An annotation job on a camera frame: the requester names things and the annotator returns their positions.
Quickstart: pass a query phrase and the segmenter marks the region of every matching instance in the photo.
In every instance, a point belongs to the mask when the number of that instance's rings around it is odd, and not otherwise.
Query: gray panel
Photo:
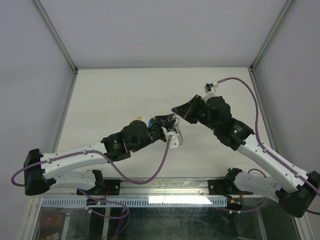
[[[285,0],[41,0],[77,67],[250,65]]]
[[[319,11],[318,0],[296,1],[256,69],[279,152],[307,171],[318,172]],[[320,212],[319,197],[309,209]],[[319,237],[319,216],[308,217]]]
[[[0,239],[15,239],[28,198],[10,183],[28,151],[49,151],[72,71],[31,1],[0,7]],[[23,176],[17,180],[22,183]]]

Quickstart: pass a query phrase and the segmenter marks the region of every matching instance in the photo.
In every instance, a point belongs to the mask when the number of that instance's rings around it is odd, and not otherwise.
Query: perforated metal strip
[[[150,203],[149,198],[132,198],[132,197],[110,197],[110,201],[118,202],[129,208],[223,208],[227,206],[227,199],[223,197],[208,197],[212,204],[195,204],[195,203]],[[57,208],[85,208],[87,206],[86,197],[44,197],[43,207]],[[116,204],[107,203],[106,205],[90,206],[91,208],[122,208]]]

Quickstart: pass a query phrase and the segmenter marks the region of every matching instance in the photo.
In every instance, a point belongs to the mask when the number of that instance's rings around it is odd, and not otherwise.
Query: vent
[[[227,206],[227,199],[222,197],[208,197],[212,204],[196,203],[150,203],[149,198],[132,198],[132,197],[110,197],[109,200],[126,205],[129,208],[224,208]],[[43,207],[57,208],[84,208],[86,207],[86,197],[44,197]],[[122,208],[122,206],[107,203],[106,205],[90,206],[91,208]]]

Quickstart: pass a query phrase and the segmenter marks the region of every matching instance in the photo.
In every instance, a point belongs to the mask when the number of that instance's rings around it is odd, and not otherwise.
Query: white wall
[[[256,69],[279,152],[320,173],[320,1],[295,1]],[[320,212],[317,197],[310,209]],[[320,217],[309,215],[320,239]]]
[[[0,239],[13,240],[29,198],[10,178],[28,151],[47,152],[72,73],[29,0],[0,7]],[[23,174],[17,180],[23,183]]]
[[[204,96],[204,85],[214,79],[235,76],[251,85],[246,68],[148,68],[80,70],[62,131],[58,152],[87,146],[119,132],[136,117],[167,115],[171,109]],[[218,88],[235,118],[254,127],[254,102],[239,82]],[[262,120],[261,135],[267,139]],[[223,177],[228,168],[257,168],[248,158],[222,145],[201,124],[181,121],[184,143],[171,149],[159,177]],[[159,141],[116,165],[129,177],[150,177],[158,168],[165,143]],[[104,177],[119,177],[109,164],[88,166],[101,169]]]

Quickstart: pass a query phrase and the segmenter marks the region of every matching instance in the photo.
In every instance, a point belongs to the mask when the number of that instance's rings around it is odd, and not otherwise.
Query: robotic arm
[[[103,153],[112,162],[117,162],[130,158],[131,152],[137,152],[158,140],[167,142],[169,138],[170,148],[182,144],[181,132],[176,125],[174,114],[155,116],[150,119],[149,126],[136,119],[120,132],[72,151],[42,154],[39,149],[33,149],[29,151],[24,162],[24,167],[30,166],[24,171],[25,194],[38,195],[52,188],[76,188],[85,191],[102,189],[105,184],[100,170],[71,170],[107,163],[104,156],[97,153]]]
[[[230,106],[221,96],[216,96],[217,87],[216,81],[206,84],[205,97],[196,95],[189,102],[174,107],[172,112],[191,124],[199,122],[205,125],[222,144],[253,160],[272,176],[259,177],[233,168],[224,177],[226,194],[232,194],[228,192],[230,189],[259,194],[278,202],[289,214],[301,218],[316,196],[315,191],[301,178],[319,189],[320,174],[316,171],[306,172],[264,142],[259,142],[259,138],[249,126],[232,117]],[[293,168],[296,174],[284,165]]]

